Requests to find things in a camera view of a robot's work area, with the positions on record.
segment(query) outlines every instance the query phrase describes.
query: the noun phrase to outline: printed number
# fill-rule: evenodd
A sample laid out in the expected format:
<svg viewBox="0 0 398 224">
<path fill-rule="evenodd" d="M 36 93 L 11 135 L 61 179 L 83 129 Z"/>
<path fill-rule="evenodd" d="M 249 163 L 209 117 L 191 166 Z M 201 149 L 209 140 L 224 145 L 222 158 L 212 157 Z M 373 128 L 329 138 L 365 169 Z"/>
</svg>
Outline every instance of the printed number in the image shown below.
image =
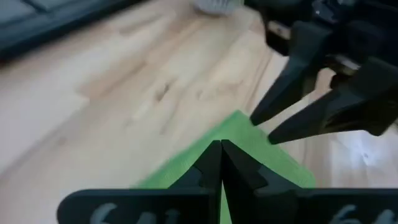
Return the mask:
<svg viewBox="0 0 398 224">
<path fill-rule="evenodd" d="M 345 219 L 345 216 L 349 214 L 349 212 L 353 212 L 356 210 L 355 205 L 345 205 L 343 208 L 341 208 L 336 215 L 333 216 L 333 219 L 329 222 L 329 224 L 362 224 L 361 221 L 355 218 L 348 218 Z M 396 223 L 394 220 L 395 215 L 394 212 L 392 212 L 389 209 L 384 210 L 382 213 L 380 213 L 376 221 L 373 222 L 374 224 L 393 224 Z"/>
<path fill-rule="evenodd" d="M 104 220 L 106 216 L 108 216 L 109 212 L 117 208 L 118 206 L 114 203 L 105 203 L 100 205 L 96 210 L 94 210 L 93 214 L 90 217 L 90 224 L 110 224 L 105 223 Z M 166 211 L 166 222 L 165 224 L 177 224 L 178 218 L 180 216 L 180 212 L 176 209 L 170 209 Z M 156 224 L 156 214 L 151 212 L 143 212 L 141 213 L 136 224 Z"/>
</svg>

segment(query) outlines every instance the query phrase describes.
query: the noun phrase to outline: wooden floor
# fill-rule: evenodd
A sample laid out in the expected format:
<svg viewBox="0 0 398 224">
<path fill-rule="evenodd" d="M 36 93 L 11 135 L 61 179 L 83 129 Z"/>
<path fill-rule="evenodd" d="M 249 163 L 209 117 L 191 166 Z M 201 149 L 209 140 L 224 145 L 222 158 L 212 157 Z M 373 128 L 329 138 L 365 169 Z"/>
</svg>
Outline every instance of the wooden floor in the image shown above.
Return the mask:
<svg viewBox="0 0 398 224">
<path fill-rule="evenodd" d="M 250 114 L 286 58 L 251 10 L 209 17 L 156 0 L 0 69 L 0 223 L 56 223 L 64 196 L 125 188 L 232 111 Z M 271 130 L 328 91 L 262 124 Z M 319 187 L 397 187 L 398 134 L 323 135 L 282 144 Z"/>
</svg>

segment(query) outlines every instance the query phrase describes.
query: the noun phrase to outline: black plastic part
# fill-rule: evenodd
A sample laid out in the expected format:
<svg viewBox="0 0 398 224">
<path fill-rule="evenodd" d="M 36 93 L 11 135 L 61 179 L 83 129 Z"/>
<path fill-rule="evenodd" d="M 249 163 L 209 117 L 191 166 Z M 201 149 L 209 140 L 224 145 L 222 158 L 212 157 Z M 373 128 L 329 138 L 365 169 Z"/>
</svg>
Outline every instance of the black plastic part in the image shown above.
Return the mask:
<svg viewBox="0 0 398 224">
<path fill-rule="evenodd" d="M 242 151 L 222 140 L 223 182 L 234 224 L 293 223 L 297 211 L 295 184 L 279 176 Z"/>
<path fill-rule="evenodd" d="M 50 40 L 142 0 L 84 0 L 49 13 L 0 24 L 0 60 L 8 61 Z"/>
<path fill-rule="evenodd" d="M 387 39 L 385 30 L 368 21 L 351 21 L 345 29 L 349 53 L 359 62 L 365 62 L 369 55 L 381 51 Z"/>
<path fill-rule="evenodd" d="M 169 189 L 82 190 L 65 198 L 59 224 L 220 222 L 224 182 L 233 224 L 395 223 L 398 190 L 301 189 L 229 140 L 213 141 Z"/>
<path fill-rule="evenodd" d="M 284 70 L 254 109 L 254 125 L 271 119 L 313 91 L 323 67 L 331 30 L 311 22 L 296 22 L 290 41 L 290 58 Z"/>
<path fill-rule="evenodd" d="M 348 82 L 348 80 L 350 80 L 351 78 L 352 78 L 351 75 L 345 75 L 344 73 L 336 73 L 336 75 L 333 75 L 333 77 L 331 78 L 329 87 L 334 89 L 339 85 Z"/>
<path fill-rule="evenodd" d="M 313 0 L 250 0 L 246 5 L 260 12 L 264 26 L 267 45 L 282 55 L 289 54 L 289 40 L 270 32 L 268 23 L 277 21 L 287 28 L 292 28 L 296 21 L 309 21 L 311 18 L 311 4 Z"/>
<path fill-rule="evenodd" d="M 277 144 L 340 131 L 381 135 L 398 117 L 397 94 L 398 68 L 370 58 L 348 83 L 284 121 L 268 138 Z"/>
<path fill-rule="evenodd" d="M 168 189 L 82 190 L 65 198 L 59 224 L 220 223 L 221 141 L 213 141 Z"/>
</svg>

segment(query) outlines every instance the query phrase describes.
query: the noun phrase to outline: green microfiber cloth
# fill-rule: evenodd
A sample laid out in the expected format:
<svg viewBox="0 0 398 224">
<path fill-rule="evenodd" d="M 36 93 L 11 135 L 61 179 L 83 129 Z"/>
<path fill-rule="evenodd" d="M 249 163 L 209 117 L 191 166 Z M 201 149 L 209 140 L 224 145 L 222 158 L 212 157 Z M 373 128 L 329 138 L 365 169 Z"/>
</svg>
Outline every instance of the green microfiber cloth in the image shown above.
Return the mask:
<svg viewBox="0 0 398 224">
<path fill-rule="evenodd" d="M 266 134 L 253 126 L 241 111 L 235 111 L 221 124 L 208 131 L 188 149 L 169 160 L 138 186 L 143 189 L 168 188 L 199 158 L 213 140 L 229 139 L 257 161 L 300 187 L 314 187 L 313 174 L 298 164 L 280 147 L 271 145 Z M 221 224 L 231 223 L 224 189 L 221 196 Z"/>
</svg>

